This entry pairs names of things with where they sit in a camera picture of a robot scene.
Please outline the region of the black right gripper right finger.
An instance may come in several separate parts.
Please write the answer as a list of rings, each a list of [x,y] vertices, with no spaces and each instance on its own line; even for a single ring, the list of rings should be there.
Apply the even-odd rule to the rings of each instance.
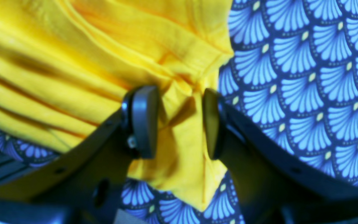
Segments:
[[[358,187],[285,152],[211,88],[203,120],[210,159],[229,170],[246,224],[358,224]]]

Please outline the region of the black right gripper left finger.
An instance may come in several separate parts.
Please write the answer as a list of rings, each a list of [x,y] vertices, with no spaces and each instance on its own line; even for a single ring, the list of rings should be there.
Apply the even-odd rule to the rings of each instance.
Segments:
[[[112,224],[129,165],[155,156],[160,95],[129,91],[121,108],[68,153],[0,185],[0,224]]]

